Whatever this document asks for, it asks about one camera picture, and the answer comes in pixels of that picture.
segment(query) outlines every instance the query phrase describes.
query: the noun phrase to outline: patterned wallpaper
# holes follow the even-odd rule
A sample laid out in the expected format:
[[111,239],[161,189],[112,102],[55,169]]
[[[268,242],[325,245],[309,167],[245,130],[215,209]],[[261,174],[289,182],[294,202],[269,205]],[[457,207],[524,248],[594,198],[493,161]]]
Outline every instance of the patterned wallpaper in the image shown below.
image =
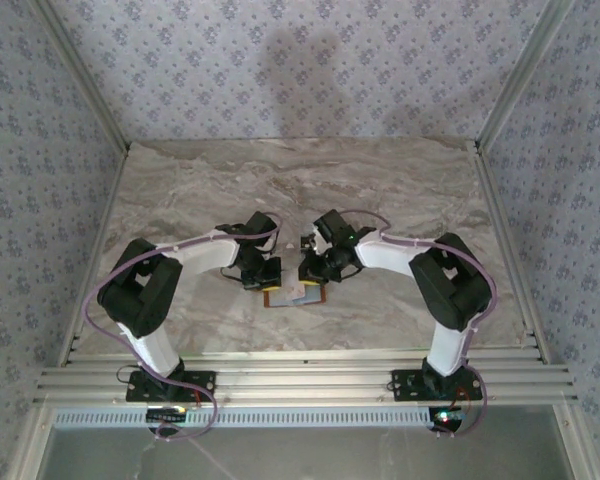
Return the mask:
[[600,0],[577,0],[489,153],[600,446]]
[[475,137],[544,0],[52,0],[128,139]]
[[0,0],[0,478],[55,363],[117,155],[26,2]]

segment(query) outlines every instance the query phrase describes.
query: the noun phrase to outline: vent slot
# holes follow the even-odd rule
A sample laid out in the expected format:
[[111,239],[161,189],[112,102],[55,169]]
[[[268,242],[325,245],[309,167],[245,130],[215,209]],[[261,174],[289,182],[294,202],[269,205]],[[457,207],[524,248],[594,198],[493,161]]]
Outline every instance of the vent slot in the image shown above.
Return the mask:
[[[145,427],[146,409],[58,409],[56,428]],[[211,409],[187,412],[186,427],[203,427]],[[225,408],[215,428],[410,427],[430,426],[426,407]]]

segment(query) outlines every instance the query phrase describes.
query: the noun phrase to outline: black joint housing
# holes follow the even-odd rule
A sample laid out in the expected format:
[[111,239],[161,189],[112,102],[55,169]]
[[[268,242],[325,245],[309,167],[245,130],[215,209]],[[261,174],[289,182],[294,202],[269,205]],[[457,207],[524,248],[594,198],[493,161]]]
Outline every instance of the black joint housing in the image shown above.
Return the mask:
[[332,245],[346,243],[356,234],[353,227],[342,218],[337,210],[328,211],[313,224],[318,228],[322,238]]
[[330,281],[341,282],[342,271],[349,265],[353,265],[358,271],[362,270],[363,266],[356,255],[355,247],[360,239],[375,230],[374,228],[363,227],[356,232],[337,210],[330,210],[313,224],[322,238],[331,243],[331,247],[322,255],[318,255],[311,248],[312,236],[300,238],[301,251],[304,254],[298,268],[300,280],[324,285]]
[[[475,258],[454,233],[446,233],[436,243],[448,245]],[[476,268],[456,255],[430,248],[409,262],[413,276],[431,315],[451,330],[463,331],[469,320],[484,311],[491,301],[486,279]],[[446,272],[455,270],[449,278]]]
[[456,389],[461,385],[463,370],[464,368],[460,367],[448,377],[443,377],[429,365],[426,358],[422,360],[422,378],[424,384],[437,397],[447,397],[455,393]]
[[[246,224],[220,225],[216,229],[232,235],[262,235],[277,227],[270,217],[262,212],[254,213]],[[238,255],[232,267],[240,269],[240,280],[245,290],[262,290],[279,287],[282,284],[282,264],[280,257],[265,259],[260,250],[270,237],[249,240],[238,238]]]
[[[137,238],[127,246],[113,269],[155,248],[151,242]],[[155,255],[127,268],[102,287],[98,304],[112,320],[127,327],[134,337],[142,338],[162,325],[181,271],[182,265],[177,260]],[[142,285],[138,277],[148,275],[151,277]]]
[[[182,387],[177,385],[171,385],[170,383],[162,382],[151,375],[149,372],[141,369],[145,376],[145,380],[153,383],[159,390],[160,396],[166,401],[175,400],[176,395],[180,392]],[[180,359],[178,366],[169,374],[167,377],[169,380],[175,380],[177,382],[184,382],[184,361]]]

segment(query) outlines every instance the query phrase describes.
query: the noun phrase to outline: marble tabletop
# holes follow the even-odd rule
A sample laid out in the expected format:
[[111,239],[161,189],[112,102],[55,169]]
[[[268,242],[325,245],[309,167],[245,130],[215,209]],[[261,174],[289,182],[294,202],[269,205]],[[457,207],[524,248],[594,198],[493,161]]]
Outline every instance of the marble tabletop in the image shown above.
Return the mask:
[[[391,233],[419,238],[460,235],[491,272],[500,303],[474,342],[516,345],[522,318],[464,140],[459,138],[213,140],[133,144],[106,231],[98,278],[136,237],[167,243],[256,210],[285,219],[283,268],[300,261],[300,234],[335,208],[364,208],[393,223]],[[355,226],[373,218],[347,217]],[[95,302],[99,325],[117,331]],[[434,321],[415,282],[376,270],[327,286],[321,305],[264,308],[219,272],[183,270],[166,322],[180,353],[201,351],[426,348]],[[85,326],[80,353],[121,347]]]

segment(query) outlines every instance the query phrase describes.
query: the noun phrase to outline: robotic arm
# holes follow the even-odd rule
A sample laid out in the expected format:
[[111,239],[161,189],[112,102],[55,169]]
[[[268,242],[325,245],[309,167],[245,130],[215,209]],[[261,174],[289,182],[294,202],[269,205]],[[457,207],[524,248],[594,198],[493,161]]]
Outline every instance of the robotic arm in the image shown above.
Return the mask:
[[[236,266],[241,271],[240,280],[245,289],[280,286],[280,258],[266,258],[267,254],[262,251],[268,239],[240,238],[264,234],[275,228],[275,222],[260,212],[256,212],[246,225],[220,225],[197,237],[220,237],[212,242],[155,255],[123,271],[99,291],[98,303],[151,369],[164,377],[178,380],[184,364],[169,342],[164,321],[183,266],[186,265],[188,273],[194,275]],[[227,235],[236,238],[222,238]],[[153,245],[138,238],[127,246],[114,269],[162,246],[165,245]]]
[[[247,290],[279,287],[280,258],[270,256],[270,249],[265,249],[265,234],[276,229],[276,223],[260,212],[246,224],[220,225],[197,237],[216,237],[213,241],[157,254],[124,270],[99,290],[98,303],[148,367],[162,377],[181,380],[184,363],[169,342],[164,321],[183,266],[193,274],[235,266],[240,269],[239,280]],[[414,240],[384,235],[371,227],[356,231],[335,210],[314,222],[313,234],[304,237],[301,244],[305,257],[298,271],[300,281],[341,282],[364,268],[382,268],[414,278],[436,320],[433,342],[422,365],[424,384],[440,396],[456,389],[465,373],[463,362],[471,339],[471,321],[491,301],[489,284],[471,262],[430,248],[430,242],[418,245]],[[475,258],[457,235],[447,233],[435,244]],[[158,247],[136,239],[127,246],[114,269]],[[343,276],[350,266],[356,271]],[[177,391],[177,387],[159,380],[154,383],[164,391],[166,399]]]
[[[470,323],[491,300],[486,279],[469,262],[444,250],[382,235],[370,227],[356,232],[335,210],[320,217],[314,227],[313,234],[302,241],[306,248],[300,280],[340,282],[351,276],[342,276],[348,266],[357,269],[354,274],[363,268],[382,268],[414,278],[436,320],[433,342],[422,365],[425,384],[433,393],[453,391],[471,340]],[[475,258],[455,234],[447,233],[435,243]]]

